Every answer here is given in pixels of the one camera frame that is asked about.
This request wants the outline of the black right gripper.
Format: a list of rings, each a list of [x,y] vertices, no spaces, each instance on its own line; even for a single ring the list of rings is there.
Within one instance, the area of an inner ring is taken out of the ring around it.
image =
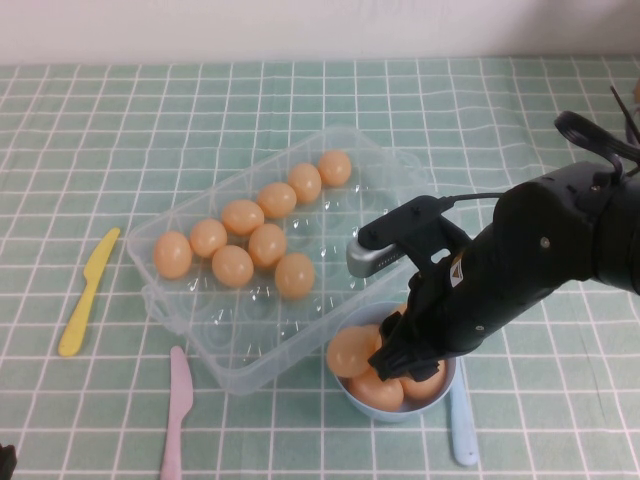
[[[471,244],[442,258],[411,280],[407,318],[393,312],[379,328],[382,344],[369,365],[383,380],[426,381],[439,371],[437,359],[461,356],[505,325],[505,280],[496,249]],[[411,333],[415,349],[406,349]]]

